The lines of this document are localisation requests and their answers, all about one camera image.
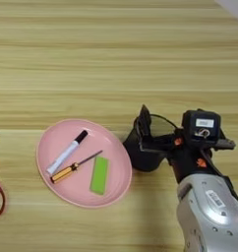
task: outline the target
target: screw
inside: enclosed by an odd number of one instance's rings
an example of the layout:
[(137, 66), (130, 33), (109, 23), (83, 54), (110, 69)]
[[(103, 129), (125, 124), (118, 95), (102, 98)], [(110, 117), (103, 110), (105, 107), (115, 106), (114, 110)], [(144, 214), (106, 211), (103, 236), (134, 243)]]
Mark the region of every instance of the screw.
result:
[(231, 231), (227, 231), (227, 234), (230, 235), (230, 236), (233, 236), (233, 233)]

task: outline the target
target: pink bowl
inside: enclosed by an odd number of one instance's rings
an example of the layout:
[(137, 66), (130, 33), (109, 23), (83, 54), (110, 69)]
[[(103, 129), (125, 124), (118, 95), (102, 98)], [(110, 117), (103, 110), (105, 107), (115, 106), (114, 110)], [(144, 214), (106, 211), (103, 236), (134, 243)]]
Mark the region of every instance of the pink bowl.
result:
[[(96, 195), (89, 189), (94, 159), (57, 184), (52, 184), (46, 171), (83, 130), (89, 132), (88, 136), (60, 168), (103, 150), (101, 156), (109, 160), (106, 191), (103, 196)], [(100, 208), (118, 201), (129, 189), (132, 179), (130, 158), (122, 143), (105, 128), (86, 120), (64, 120), (48, 128), (38, 144), (36, 159), (46, 185), (63, 200), (80, 207)]]

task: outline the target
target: green eraser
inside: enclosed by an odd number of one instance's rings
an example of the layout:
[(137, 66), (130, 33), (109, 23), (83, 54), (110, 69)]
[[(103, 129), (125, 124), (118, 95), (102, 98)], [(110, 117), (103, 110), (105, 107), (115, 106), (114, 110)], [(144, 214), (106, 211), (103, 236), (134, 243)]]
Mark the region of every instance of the green eraser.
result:
[(107, 171), (108, 159), (104, 157), (96, 157), (92, 173), (90, 191), (99, 195), (103, 195), (105, 193)]

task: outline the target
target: marker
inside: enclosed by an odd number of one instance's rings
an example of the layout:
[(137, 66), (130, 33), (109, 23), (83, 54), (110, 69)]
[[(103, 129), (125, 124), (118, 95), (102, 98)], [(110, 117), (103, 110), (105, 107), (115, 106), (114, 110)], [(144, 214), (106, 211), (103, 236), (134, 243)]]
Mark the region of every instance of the marker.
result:
[(47, 172), (52, 175), (60, 165), (78, 148), (82, 140), (88, 135), (88, 131), (84, 130), (71, 145), (56, 159), (48, 168)]

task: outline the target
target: black marker cap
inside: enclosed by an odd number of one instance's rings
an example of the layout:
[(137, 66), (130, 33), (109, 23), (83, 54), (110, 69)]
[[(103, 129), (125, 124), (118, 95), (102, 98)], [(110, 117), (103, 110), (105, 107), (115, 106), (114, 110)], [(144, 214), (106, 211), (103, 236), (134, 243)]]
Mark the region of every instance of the black marker cap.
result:
[(76, 139), (75, 139), (75, 141), (77, 142), (77, 143), (81, 143), (82, 142), (82, 140), (88, 135), (89, 133), (88, 133), (88, 131), (87, 130), (84, 130)]

